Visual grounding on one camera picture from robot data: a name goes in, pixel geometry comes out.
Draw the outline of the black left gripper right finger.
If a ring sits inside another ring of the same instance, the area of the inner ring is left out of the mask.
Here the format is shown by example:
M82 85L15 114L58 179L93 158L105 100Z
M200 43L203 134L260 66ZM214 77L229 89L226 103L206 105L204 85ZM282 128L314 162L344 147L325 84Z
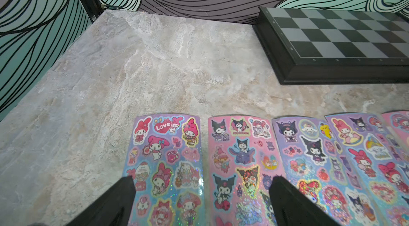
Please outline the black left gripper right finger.
M275 176L269 196L279 226L337 226L338 223L296 189L286 178Z

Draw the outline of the lilac small sticker sheet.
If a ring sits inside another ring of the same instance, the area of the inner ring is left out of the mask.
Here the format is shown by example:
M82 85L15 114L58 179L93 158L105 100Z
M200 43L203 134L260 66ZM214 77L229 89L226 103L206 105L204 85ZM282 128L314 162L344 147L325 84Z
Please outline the lilac small sticker sheet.
M343 226L378 226L381 216L328 123L300 116L272 120L289 182Z

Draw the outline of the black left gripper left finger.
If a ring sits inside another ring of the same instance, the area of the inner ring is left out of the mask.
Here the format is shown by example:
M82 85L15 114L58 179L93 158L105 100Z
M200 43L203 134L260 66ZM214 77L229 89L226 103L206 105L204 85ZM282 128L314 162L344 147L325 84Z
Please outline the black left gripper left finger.
M68 225L126 226L131 216L135 195L133 178L122 177Z

